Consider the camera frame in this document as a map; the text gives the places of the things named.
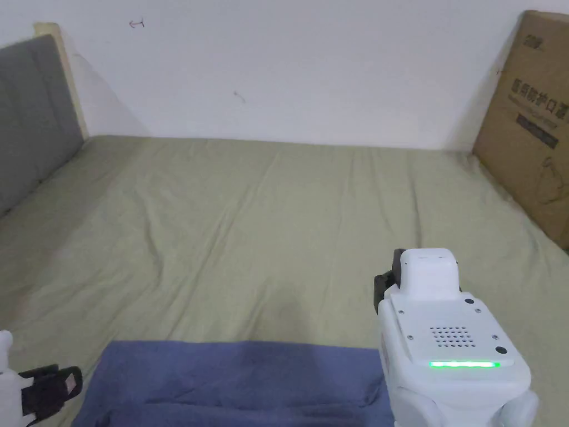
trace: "green led light strip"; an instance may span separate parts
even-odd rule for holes
[[[432,368],[499,368],[498,362],[429,362]]]

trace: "cardboard box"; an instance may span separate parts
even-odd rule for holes
[[[527,11],[473,149],[569,248],[569,16]]]

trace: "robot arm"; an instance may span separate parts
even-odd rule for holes
[[[531,427],[529,367],[450,251],[396,250],[374,306],[395,427]]]
[[[16,373],[8,367],[12,334],[0,331],[0,424],[2,427],[28,427],[51,417],[83,388],[77,367],[59,369],[57,365]]]

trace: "green bedsheet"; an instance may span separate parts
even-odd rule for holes
[[[377,347],[399,247],[453,251],[565,425],[569,257],[466,154],[93,138],[0,219],[0,329],[14,369],[87,374],[113,339]]]

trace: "wall mark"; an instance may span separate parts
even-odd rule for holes
[[[133,20],[129,22],[130,28],[136,28],[137,25],[142,25],[144,28],[144,19],[141,18],[140,22],[134,22]]]
[[[245,98],[243,98],[243,97],[239,94],[239,92],[234,91],[233,94],[234,94],[236,97],[238,97],[238,98],[241,100],[241,102],[243,102],[244,104],[247,104],[247,101],[245,101]]]

